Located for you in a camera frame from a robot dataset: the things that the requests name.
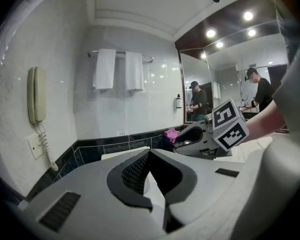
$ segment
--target wall-mounted telephone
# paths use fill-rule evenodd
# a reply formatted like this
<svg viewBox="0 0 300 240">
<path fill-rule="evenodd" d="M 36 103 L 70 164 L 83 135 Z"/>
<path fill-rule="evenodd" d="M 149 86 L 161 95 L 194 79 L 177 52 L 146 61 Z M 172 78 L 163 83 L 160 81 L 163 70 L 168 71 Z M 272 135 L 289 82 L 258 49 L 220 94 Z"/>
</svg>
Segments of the wall-mounted telephone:
<svg viewBox="0 0 300 240">
<path fill-rule="evenodd" d="M 42 149 L 49 160 L 49 167 L 54 171 L 58 171 L 54 159 L 49 150 L 46 130 L 40 130 L 40 123 L 46 119 L 46 72 L 39 67 L 33 67 L 28 73 L 27 83 L 28 95 L 28 115 L 29 121 L 36 130 L 38 130 L 39 138 L 41 140 Z"/>
</svg>

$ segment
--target recessed light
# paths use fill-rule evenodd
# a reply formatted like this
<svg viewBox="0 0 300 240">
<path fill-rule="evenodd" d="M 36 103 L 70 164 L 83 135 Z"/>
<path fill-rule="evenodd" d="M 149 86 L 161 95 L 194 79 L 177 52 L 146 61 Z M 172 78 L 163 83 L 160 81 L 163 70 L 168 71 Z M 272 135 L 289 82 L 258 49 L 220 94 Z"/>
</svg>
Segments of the recessed light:
<svg viewBox="0 0 300 240">
<path fill-rule="evenodd" d="M 250 37 L 253 37 L 257 32 L 254 30 L 254 29 L 251 29 L 249 32 L 248 32 L 248 35 Z"/>
<path fill-rule="evenodd" d="M 254 14 L 251 11 L 246 11 L 243 17 L 246 21 L 251 21 L 254 17 Z"/>
<path fill-rule="evenodd" d="M 210 29 L 206 32 L 206 36 L 208 38 L 213 38 L 216 35 L 216 31 L 214 31 L 213 29 Z"/>
<path fill-rule="evenodd" d="M 215 45 L 217 48 L 221 48 L 224 46 L 224 43 L 223 42 L 217 42 L 216 45 Z"/>
</svg>

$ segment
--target soap dispenser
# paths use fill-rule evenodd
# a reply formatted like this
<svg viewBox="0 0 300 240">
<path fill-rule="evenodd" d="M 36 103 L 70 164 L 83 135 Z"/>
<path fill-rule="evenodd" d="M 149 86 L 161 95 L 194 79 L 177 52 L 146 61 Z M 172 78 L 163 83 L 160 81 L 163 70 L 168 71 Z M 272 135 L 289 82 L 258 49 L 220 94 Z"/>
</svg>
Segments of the soap dispenser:
<svg viewBox="0 0 300 240">
<path fill-rule="evenodd" d="M 180 94 L 176 97 L 176 108 L 182 109 L 182 99 L 180 98 Z"/>
</svg>

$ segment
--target pink bag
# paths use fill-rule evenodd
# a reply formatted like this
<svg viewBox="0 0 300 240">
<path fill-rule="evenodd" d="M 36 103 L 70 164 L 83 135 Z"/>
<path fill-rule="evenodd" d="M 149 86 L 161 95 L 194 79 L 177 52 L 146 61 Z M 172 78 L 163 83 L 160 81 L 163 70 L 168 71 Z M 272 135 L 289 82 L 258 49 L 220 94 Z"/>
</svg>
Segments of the pink bag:
<svg viewBox="0 0 300 240">
<path fill-rule="evenodd" d="M 164 132 L 164 136 L 170 140 L 170 142 L 175 143 L 176 138 L 178 137 L 180 131 L 176 130 L 175 128 L 171 128 Z"/>
</svg>

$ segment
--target towel rack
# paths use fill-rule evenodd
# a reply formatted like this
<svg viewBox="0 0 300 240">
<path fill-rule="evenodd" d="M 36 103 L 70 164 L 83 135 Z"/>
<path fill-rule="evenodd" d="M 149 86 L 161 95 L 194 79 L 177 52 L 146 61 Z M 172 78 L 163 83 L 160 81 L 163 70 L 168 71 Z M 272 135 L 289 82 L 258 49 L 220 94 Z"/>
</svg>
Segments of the towel rack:
<svg viewBox="0 0 300 240">
<path fill-rule="evenodd" d="M 98 53 L 99 53 L 98 50 L 91 50 L 91 51 L 88 51 L 88 57 L 90 58 L 92 54 L 98 54 Z M 126 54 L 125 51 L 117 51 L 116 53 L 117 53 L 117 54 Z M 142 54 L 142 57 L 149 59 L 150 61 L 149 61 L 148 63 L 152 63 L 152 62 L 154 62 L 154 60 L 155 60 L 154 57 L 147 56 L 147 55 L 143 55 L 143 54 Z"/>
</svg>

